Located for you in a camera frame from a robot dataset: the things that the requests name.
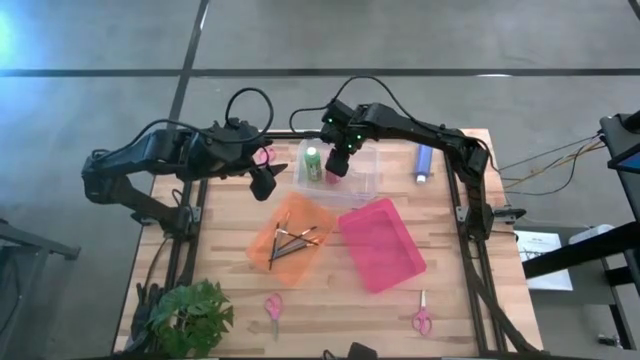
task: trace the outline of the pink plastic tray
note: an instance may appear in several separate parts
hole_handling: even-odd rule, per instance
[[[389,199],[341,216],[338,226],[364,286],[372,293],[393,287],[427,269]]]

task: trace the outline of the orange plastic tray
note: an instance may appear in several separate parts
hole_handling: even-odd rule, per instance
[[[300,234],[304,230],[317,226],[317,229],[309,232],[305,238],[317,236],[313,241],[319,246],[310,246],[295,253],[276,259],[269,271],[269,259],[273,250],[273,238],[276,225],[282,227],[289,213],[289,221],[286,230],[292,234]],[[290,193],[282,201],[271,219],[260,230],[254,242],[247,249],[247,257],[256,268],[273,274],[278,280],[287,286],[295,286],[306,274],[327,237],[336,226],[336,216],[313,201],[298,193]],[[279,245],[291,240],[289,235],[281,235]]]

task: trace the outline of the concrete floor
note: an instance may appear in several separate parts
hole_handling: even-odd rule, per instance
[[[179,69],[199,4],[33,2],[0,4],[0,68]],[[639,37],[640,21],[626,0],[212,0],[194,67],[637,67]],[[251,85],[269,94],[276,108],[273,128],[284,129],[292,109],[324,104],[343,80],[192,79],[180,119],[209,125],[222,117],[231,93]],[[489,128],[499,165],[594,134],[600,117],[640,108],[640,77],[384,81],[420,119]],[[0,217],[82,246],[76,262],[52,257],[47,265],[23,336],[12,344],[20,358],[109,353],[140,227],[122,207],[89,203],[80,169],[92,149],[118,147],[149,121],[167,117],[177,83],[177,77],[0,78]],[[350,85],[343,99],[390,103],[366,80]],[[258,99],[243,98],[234,112],[263,124]],[[319,119],[302,116],[297,124],[314,128]],[[514,168],[507,176],[525,174],[552,159]],[[585,155],[573,182],[557,194],[513,195],[511,200],[537,219],[628,222],[632,216],[616,174],[606,169],[607,159],[605,151]],[[568,171],[554,170],[518,190],[555,188]],[[150,190],[151,180],[135,177],[143,191]],[[640,334],[637,294],[628,288],[622,292]],[[614,331],[607,308],[535,307],[546,350],[637,358],[636,353],[594,344],[597,333]]]

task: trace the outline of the green leaves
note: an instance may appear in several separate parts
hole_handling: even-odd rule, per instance
[[[147,326],[171,357],[184,358],[192,349],[195,357],[205,357],[229,332],[226,324],[233,326],[233,306],[221,310],[228,302],[220,283],[180,286],[162,296]]]

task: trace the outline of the wooden table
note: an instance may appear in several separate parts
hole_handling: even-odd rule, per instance
[[[491,146],[488,130],[465,132]],[[220,281],[236,314],[235,326],[211,356],[319,357],[324,349],[346,356],[354,341],[374,348],[382,357],[477,355],[442,153],[434,151],[432,176],[426,185],[418,186],[411,175],[415,144],[370,143],[379,150],[382,169],[378,196],[393,201],[427,263],[427,271],[393,289],[370,295],[361,285],[338,230],[327,240],[307,279],[295,289],[285,288],[270,275],[254,269],[245,250],[280,200],[293,191],[298,141],[278,141],[274,144],[277,163],[290,165],[278,176],[278,186],[269,200],[254,200],[248,189],[250,178],[209,181],[194,282],[204,278]],[[174,204],[170,194],[174,188],[181,189],[182,183],[172,176],[158,176],[152,196]],[[490,168],[486,191],[491,205],[504,204],[502,183]],[[461,193],[461,197],[465,199],[466,194]],[[509,231],[511,227],[496,224],[495,229]],[[114,350],[121,350],[126,344],[137,305],[135,284],[144,282],[162,240],[157,226],[146,227],[142,233]],[[513,236],[494,233],[487,247],[501,307],[526,339],[542,349]],[[158,284],[164,283],[169,248],[165,247],[152,277]],[[428,291],[427,306],[433,318],[433,331],[426,338],[417,334],[410,323],[418,308],[420,289]],[[273,341],[271,323],[263,308],[266,297],[275,291],[285,304],[278,342]],[[491,322],[484,310],[484,324],[492,344]]]

